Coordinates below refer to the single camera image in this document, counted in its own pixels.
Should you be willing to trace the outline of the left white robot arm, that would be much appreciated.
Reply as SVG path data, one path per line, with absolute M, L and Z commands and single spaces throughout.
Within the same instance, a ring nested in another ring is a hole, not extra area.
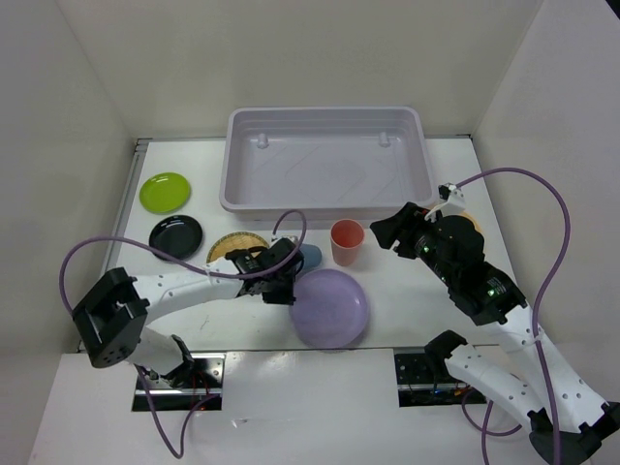
M 132 363 L 178 388 L 197 364 L 178 335 L 150 328 L 173 313 L 212 301 L 258 295 L 266 304 L 295 302 L 294 285 L 304 258 L 280 238 L 268 248 L 237 249 L 195 270 L 132 276 L 107 271 L 72 311 L 92 367 Z

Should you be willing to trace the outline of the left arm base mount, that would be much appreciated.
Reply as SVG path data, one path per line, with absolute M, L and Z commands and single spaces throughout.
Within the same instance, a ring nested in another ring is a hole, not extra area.
M 225 353 L 194 352 L 193 371 L 181 382 L 172 382 L 152 370 L 141 369 L 157 412 L 188 412 L 222 408 Z

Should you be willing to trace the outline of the blue plastic cup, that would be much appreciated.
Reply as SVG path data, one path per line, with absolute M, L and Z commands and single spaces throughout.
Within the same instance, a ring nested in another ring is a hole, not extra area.
M 297 270 L 298 275 L 312 271 L 322 264 L 323 254 L 321 249 L 313 244 L 302 244 L 299 248 L 302 260 Z

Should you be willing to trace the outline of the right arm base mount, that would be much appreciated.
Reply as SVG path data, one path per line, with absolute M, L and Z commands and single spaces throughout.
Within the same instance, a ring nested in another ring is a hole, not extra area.
M 400 408 L 486 403 L 481 393 L 434 367 L 422 348 L 395 350 L 393 361 Z

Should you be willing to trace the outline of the purple plastic plate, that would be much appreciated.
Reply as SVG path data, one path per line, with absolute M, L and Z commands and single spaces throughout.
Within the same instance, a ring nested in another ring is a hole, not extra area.
M 359 282 L 337 269 L 317 269 L 294 285 L 289 309 L 297 337 L 320 350 L 340 350 L 365 331 L 370 306 Z

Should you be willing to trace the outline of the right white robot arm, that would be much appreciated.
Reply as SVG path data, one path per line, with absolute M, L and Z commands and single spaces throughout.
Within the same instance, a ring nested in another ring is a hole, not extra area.
M 499 345 L 516 372 L 486 359 L 457 333 L 446 330 L 424 350 L 424 368 L 436 381 L 450 376 L 493 401 L 527 432 L 548 464 L 581 464 L 619 429 L 619 405 L 592 390 L 542 329 L 534 328 L 524 294 L 488 263 L 484 238 L 467 218 L 426 220 L 411 202 L 371 224 L 379 246 L 421 260 L 446 286 L 456 308 Z

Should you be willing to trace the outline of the cream yellow plastic plate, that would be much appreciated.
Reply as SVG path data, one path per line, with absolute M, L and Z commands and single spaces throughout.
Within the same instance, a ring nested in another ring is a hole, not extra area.
M 483 229 L 481 228 L 480 223 L 471 214 L 469 214 L 466 211 L 463 211 L 463 212 L 459 213 L 459 216 L 468 219 L 473 224 L 474 229 L 478 233 L 483 234 Z

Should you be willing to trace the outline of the woven bamboo plate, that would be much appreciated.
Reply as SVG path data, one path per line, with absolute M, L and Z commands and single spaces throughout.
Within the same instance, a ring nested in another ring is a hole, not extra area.
M 214 242 L 207 253 L 206 262 L 214 262 L 234 250 L 267 247 L 267 241 L 253 232 L 232 232 Z

